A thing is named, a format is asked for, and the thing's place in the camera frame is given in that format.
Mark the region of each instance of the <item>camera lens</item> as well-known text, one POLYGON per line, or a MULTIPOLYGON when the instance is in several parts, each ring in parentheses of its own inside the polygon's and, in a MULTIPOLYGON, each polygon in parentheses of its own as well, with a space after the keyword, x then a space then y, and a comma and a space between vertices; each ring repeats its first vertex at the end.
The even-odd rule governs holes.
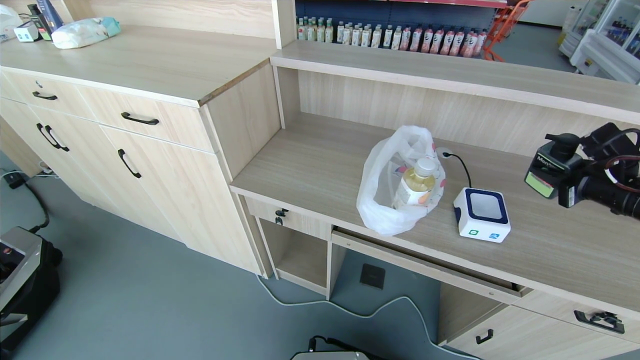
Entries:
POLYGON ((640 220, 640 193, 628 192, 608 179, 591 176, 582 180, 579 193, 583 199, 598 202, 617 214, 640 220))

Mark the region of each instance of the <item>black handle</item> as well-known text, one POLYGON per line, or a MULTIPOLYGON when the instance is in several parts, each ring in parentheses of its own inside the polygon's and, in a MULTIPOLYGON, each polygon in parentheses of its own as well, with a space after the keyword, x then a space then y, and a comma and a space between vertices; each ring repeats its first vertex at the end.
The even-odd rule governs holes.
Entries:
POLYGON ((158 119, 151 119, 149 121, 136 119, 134 117, 131 117, 131 114, 127 113, 127 112, 121 113, 120 115, 123 118, 127 119, 127 120, 131 120, 131 121, 135 121, 135 122, 141 122, 142 124, 146 124, 146 125, 158 125, 160 123, 160 120, 158 120, 158 119))
POLYGON ((41 123, 37 123, 36 127, 38 128, 38 131, 40 132, 40 134, 42 134, 42 136, 44 136, 45 139, 47 139, 47 141, 49 142, 49 144, 51 144, 51 146, 55 147, 56 149, 61 149, 62 146, 60 146, 60 144, 58 143, 52 143, 51 140, 47 137, 47 135, 44 135, 44 132, 42 131, 42 129, 44 128, 44 126, 42 126, 41 123))
POLYGON ((487 335, 483 338, 480 338, 480 336, 476 336, 476 344, 480 345, 482 343, 484 343, 487 340, 491 340, 493 338, 493 329, 489 329, 489 331, 487 331, 487 335))
POLYGON ((599 327, 601 329, 617 332, 618 334, 625 333, 625 326, 624 324, 622 324, 622 320, 620 320, 618 318, 618 315, 614 313, 609 313, 607 311, 604 311, 602 313, 595 313, 589 319, 587 319, 587 316, 584 314, 583 311, 573 310, 573 314, 575 315, 575 319, 578 320, 579 322, 588 323, 590 325, 599 327), (603 323, 599 323, 600 320, 603 320, 604 322, 608 323, 610 326, 603 323))
POLYGON ((39 97, 39 98, 41 98, 41 99, 45 99, 45 100, 55 100, 55 99, 57 99, 57 98, 58 98, 58 97, 57 97, 57 96, 55 96, 55 95, 51 95, 51 96, 42 96, 42 95, 40 95, 40 93, 39 93, 39 92, 37 92, 37 91, 34 91, 34 92, 32 92, 31 94, 32 94, 33 96, 35 96, 35 97, 39 97))
POLYGON ((120 157, 120 159, 121 159, 121 160, 122 160, 122 162, 124 163, 124 166, 126 166, 126 167, 129 169, 129 172, 130 172, 133 176, 135 176, 135 177, 136 177, 136 178, 138 178, 138 179, 139 179, 139 178, 141 178, 141 177, 142 177, 142 175, 140 175, 140 173, 139 173, 139 172, 133 172, 133 170, 131 170, 131 168, 129 167, 129 164, 127 164, 127 162, 124 160, 124 154, 125 154, 124 150, 122 150, 122 149, 118 150, 118 156, 120 157))
POLYGON ((44 129, 47 131, 47 134, 49 134, 49 136, 51 136, 53 141, 55 141, 56 144, 58 144, 57 149, 63 149, 64 151, 69 151, 68 147, 60 145, 60 143, 56 140, 56 138, 53 137, 53 135, 51 134, 51 130, 53 130, 53 129, 51 129, 51 126, 47 125, 47 126, 44 127, 44 129))
POLYGON ((287 214, 285 214, 285 213, 288 213, 288 212, 289 212, 289 210, 287 210, 287 209, 276 210, 276 216, 286 217, 287 214))

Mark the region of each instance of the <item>wooden counter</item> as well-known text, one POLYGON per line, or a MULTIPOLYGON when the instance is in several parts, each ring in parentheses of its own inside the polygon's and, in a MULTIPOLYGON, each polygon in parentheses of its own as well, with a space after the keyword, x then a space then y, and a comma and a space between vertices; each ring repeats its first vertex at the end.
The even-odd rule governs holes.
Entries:
POLYGON ((199 107, 268 63, 275 46, 268 38, 123 26, 121 34, 81 49, 60 50, 46 41, 4 42, 0 65, 199 107))
POLYGON ((271 64, 640 124, 640 87, 537 67, 306 41, 284 47, 271 64))
POLYGON ((443 160, 447 187, 438 207, 411 230, 381 237, 356 209, 362 167, 392 130, 301 113, 231 184, 254 199, 308 214, 433 258, 594 307, 640 319, 640 223, 595 202, 572 209, 523 181, 531 158, 436 140, 459 154, 474 186, 504 194, 511 232, 503 243, 458 234, 452 202, 466 186, 459 161, 443 160))

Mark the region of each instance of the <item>gray floor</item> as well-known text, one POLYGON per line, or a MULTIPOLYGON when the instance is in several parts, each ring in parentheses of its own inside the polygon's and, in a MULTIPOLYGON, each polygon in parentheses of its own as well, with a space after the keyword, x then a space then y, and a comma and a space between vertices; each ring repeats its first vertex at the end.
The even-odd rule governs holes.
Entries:
MULTIPOLYGON (((517 26, 497 51, 509 62, 573 71, 554 45, 559 32, 517 26), (523 45, 523 41, 532 44, 523 45), (526 54, 531 47, 540 54, 526 54)), ((13 165, 0 153, 0 166, 13 165)), ((363 320, 327 304, 283 307, 256 277, 79 200, 60 180, 36 178, 51 212, 39 234, 65 253, 62 290, 15 360, 289 359, 319 334, 391 359, 452 360, 429 345, 409 303, 396 302, 363 320)), ((24 187, 0 181, 0 233, 30 228, 41 210, 24 187)), ((286 281, 267 281, 286 302, 321 297, 286 281)), ((401 295, 416 301, 436 336, 439 283, 350 252, 334 301, 368 314, 401 295), (358 283, 362 263, 387 271, 383 291, 358 283)), ((615 357, 631 360, 640 351, 615 357)))

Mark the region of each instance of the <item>video camera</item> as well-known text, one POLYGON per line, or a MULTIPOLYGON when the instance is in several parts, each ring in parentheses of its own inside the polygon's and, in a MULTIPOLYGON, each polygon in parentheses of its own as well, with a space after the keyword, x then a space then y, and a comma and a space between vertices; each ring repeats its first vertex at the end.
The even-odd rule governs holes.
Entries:
POLYGON ((640 130, 609 122, 582 138, 565 133, 545 139, 551 141, 538 148, 525 183, 566 208, 587 199, 640 220, 640 130), (629 133, 636 134, 635 144, 629 133), (588 160, 576 154, 580 145, 588 160))

